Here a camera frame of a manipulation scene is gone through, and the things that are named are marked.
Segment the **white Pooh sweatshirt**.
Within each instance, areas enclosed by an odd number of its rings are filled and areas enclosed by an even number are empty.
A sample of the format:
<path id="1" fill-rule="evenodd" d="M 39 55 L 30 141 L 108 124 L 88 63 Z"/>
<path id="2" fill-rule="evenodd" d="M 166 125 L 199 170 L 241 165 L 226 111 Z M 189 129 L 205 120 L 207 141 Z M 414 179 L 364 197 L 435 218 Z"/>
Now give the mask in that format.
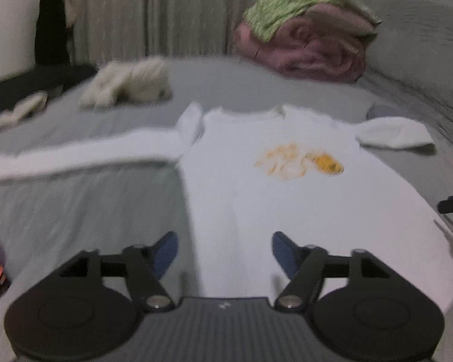
<path id="1" fill-rule="evenodd" d="M 446 309 L 453 235 L 414 187 L 371 153 L 432 141 L 423 123 L 404 117 L 353 124 L 289 105 L 232 114 L 192 103 L 174 128 L 2 154 L 0 181 L 173 163 L 205 296 L 273 297 L 281 278 L 269 245 L 280 230 L 333 254 L 367 249 Z"/>

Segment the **folded grey garment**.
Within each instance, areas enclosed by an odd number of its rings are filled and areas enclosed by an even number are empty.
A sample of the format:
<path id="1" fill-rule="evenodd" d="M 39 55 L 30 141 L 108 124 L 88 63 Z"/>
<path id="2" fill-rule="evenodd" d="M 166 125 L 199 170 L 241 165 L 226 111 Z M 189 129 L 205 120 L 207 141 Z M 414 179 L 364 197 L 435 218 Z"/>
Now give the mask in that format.
<path id="1" fill-rule="evenodd" d="M 405 114 L 390 106 L 374 105 L 366 113 L 366 120 L 387 118 L 387 117 L 404 117 Z"/>

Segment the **grey bed blanket roll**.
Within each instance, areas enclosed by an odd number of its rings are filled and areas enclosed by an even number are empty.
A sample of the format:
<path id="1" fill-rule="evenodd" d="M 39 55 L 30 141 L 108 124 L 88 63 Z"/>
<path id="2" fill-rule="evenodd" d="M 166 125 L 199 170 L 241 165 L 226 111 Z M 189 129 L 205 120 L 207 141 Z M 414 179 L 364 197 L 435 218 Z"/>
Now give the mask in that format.
<path id="1" fill-rule="evenodd" d="M 381 19 L 359 85 L 453 145 L 453 0 L 362 0 Z"/>

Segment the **folded mauve comforter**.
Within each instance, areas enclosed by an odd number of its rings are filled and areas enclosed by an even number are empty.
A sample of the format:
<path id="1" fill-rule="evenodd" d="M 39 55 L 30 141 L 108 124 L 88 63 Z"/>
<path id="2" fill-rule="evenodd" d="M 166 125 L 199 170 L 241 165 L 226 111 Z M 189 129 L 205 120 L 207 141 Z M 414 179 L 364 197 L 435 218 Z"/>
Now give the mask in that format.
<path id="1" fill-rule="evenodd" d="M 236 51 L 292 78 L 352 83 L 365 69 L 365 49 L 353 36 L 310 18 L 288 20 L 267 42 L 245 22 L 234 33 Z"/>

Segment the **cream cloth under black garment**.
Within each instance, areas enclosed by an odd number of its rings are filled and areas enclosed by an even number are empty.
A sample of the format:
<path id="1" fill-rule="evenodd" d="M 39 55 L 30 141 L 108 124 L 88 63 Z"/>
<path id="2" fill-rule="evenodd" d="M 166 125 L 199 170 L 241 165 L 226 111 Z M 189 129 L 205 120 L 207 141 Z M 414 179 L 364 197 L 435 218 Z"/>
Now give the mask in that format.
<path id="1" fill-rule="evenodd" d="M 20 100 L 11 110 L 0 112 L 0 131 L 12 128 L 46 108 L 48 93 L 34 92 Z"/>

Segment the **mauve and cream pillow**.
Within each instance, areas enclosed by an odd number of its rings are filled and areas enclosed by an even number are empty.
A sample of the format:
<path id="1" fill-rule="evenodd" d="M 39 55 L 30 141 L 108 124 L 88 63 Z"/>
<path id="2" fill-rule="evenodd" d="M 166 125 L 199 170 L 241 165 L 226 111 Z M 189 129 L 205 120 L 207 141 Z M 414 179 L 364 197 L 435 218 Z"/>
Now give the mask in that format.
<path id="1" fill-rule="evenodd" d="M 304 15 L 354 37 L 376 35 L 382 22 L 361 0 L 318 2 L 308 8 Z"/>

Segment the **black garment on bed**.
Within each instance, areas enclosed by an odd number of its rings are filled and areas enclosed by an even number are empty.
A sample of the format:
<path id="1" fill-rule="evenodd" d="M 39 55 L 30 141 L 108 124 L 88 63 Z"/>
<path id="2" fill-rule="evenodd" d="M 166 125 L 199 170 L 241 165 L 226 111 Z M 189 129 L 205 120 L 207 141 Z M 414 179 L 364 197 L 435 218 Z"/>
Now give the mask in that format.
<path id="1" fill-rule="evenodd" d="M 96 75 L 94 65 L 58 65 L 36 67 L 15 76 L 0 79 L 0 113 L 12 110 L 15 105 L 34 92 L 46 92 L 57 97 Z"/>

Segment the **white plush dog toy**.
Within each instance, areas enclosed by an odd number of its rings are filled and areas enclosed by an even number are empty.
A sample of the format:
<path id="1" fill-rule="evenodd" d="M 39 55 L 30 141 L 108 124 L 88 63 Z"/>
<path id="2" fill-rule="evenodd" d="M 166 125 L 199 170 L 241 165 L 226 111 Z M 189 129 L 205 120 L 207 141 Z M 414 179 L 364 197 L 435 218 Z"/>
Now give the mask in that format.
<path id="1" fill-rule="evenodd" d="M 93 77 L 80 106 L 109 109 L 119 100 L 142 104 L 171 97 L 167 61 L 162 56 L 152 56 L 140 61 L 110 61 Z"/>

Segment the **black hanging garment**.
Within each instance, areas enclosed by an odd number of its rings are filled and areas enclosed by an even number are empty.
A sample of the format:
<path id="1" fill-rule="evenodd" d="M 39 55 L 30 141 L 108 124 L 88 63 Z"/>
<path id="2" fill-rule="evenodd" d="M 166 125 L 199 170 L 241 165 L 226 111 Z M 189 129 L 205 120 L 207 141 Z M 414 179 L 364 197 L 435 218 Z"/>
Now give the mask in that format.
<path id="1" fill-rule="evenodd" d="M 64 0 L 40 0 L 34 41 L 36 65 L 69 65 L 68 40 Z"/>

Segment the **green patterned cloth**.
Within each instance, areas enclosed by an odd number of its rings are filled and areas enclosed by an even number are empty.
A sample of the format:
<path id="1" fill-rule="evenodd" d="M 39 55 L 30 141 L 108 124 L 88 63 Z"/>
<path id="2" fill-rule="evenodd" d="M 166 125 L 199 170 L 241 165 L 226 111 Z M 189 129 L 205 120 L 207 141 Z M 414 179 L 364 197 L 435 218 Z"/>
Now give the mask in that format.
<path id="1" fill-rule="evenodd" d="M 331 3 L 342 8 L 349 0 L 255 0 L 244 13 L 244 20 L 254 36 L 269 42 L 276 31 L 288 20 L 300 16 L 318 3 Z"/>

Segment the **grey dotted curtain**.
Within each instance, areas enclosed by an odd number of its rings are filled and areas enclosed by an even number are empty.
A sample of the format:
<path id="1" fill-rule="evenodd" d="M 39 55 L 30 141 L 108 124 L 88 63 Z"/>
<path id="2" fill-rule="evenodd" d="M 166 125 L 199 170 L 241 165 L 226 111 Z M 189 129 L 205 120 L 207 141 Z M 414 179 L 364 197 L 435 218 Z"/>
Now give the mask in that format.
<path id="1" fill-rule="evenodd" d="M 72 0 L 75 57 L 103 65 L 144 56 L 228 56 L 254 0 Z"/>

